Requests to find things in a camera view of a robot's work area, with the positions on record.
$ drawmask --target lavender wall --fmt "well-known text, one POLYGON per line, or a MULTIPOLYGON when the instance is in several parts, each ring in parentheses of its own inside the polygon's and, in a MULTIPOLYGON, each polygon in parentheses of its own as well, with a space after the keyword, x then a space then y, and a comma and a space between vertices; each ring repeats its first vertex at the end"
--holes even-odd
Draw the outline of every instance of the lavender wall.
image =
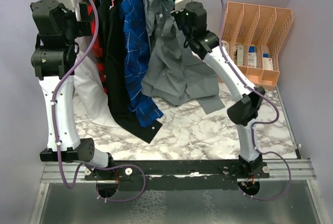
POLYGON ((294 24, 279 57, 280 88, 296 142, 310 157, 326 207, 333 209, 332 0, 291 0, 294 24))

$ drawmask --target metal plate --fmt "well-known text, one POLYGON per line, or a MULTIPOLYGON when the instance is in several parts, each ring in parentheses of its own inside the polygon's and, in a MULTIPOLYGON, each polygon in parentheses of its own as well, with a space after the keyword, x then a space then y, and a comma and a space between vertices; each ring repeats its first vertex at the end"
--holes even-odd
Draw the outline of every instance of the metal plate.
MULTIPOLYGON (((280 193, 283 181, 261 183, 260 197, 280 193)), ((118 192, 116 199, 137 192, 118 192)), ((96 199, 94 184, 77 184, 67 190, 51 184, 41 224, 135 223, 135 224, 319 224, 306 181, 293 181, 288 194, 276 201, 254 201, 239 191, 190 190, 145 191, 128 203, 104 203, 96 199)))

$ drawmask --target blue plaid shirt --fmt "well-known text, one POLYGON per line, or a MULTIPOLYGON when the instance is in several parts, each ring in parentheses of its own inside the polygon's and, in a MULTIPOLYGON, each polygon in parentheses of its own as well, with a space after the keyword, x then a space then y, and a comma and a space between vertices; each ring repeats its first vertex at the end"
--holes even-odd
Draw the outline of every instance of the blue plaid shirt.
POLYGON ((127 56, 125 59, 125 83, 130 96, 130 111, 135 112, 142 127, 151 125, 163 116, 151 97, 142 95, 141 80, 148 70, 150 51, 146 31, 143 0, 124 0, 119 8, 124 21, 127 56))

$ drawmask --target screw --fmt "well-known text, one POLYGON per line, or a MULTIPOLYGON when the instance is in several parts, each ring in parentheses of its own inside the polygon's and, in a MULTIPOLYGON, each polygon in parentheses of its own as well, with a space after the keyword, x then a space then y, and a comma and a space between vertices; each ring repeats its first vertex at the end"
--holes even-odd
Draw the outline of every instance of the screw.
POLYGON ((269 173, 269 172, 270 172, 270 168, 269 168, 268 166, 263 166, 263 167, 262 167, 262 171, 263 171, 264 173, 269 173))

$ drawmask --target black garment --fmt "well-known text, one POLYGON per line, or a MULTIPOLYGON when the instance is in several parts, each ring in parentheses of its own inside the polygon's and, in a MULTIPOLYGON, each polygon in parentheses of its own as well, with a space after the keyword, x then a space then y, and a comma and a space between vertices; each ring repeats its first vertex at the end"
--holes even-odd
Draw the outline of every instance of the black garment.
POLYGON ((162 124, 154 121, 152 125, 141 127, 135 113, 130 112, 130 98, 125 86, 124 60, 125 49, 124 22, 119 18, 119 6, 122 0, 115 0, 110 9, 111 0, 102 0, 98 8, 98 17, 102 27, 102 39, 105 43, 106 79, 108 88, 108 105, 110 112, 121 127, 143 141, 150 143, 162 124))

